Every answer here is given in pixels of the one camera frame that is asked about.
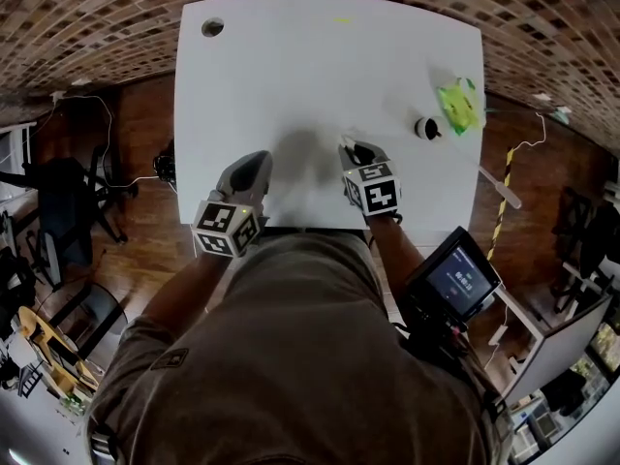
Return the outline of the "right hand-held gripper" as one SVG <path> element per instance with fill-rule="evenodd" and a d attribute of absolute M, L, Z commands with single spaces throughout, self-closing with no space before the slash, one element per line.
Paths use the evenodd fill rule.
<path fill-rule="evenodd" d="M 350 204 L 364 217 L 394 214 L 401 201 L 401 183 L 386 152 L 372 143 L 342 136 L 338 154 Z"/>

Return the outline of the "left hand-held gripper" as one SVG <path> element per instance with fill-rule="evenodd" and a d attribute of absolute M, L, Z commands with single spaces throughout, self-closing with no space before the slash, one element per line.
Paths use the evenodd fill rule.
<path fill-rule="evenodd" d="M 191 225 L 202 252 L 228 258 L 246 253 L 267 220 L 264 198 L 271 174 L 272 155 L 266 150 L 247 154 L 224 169 Z"/>

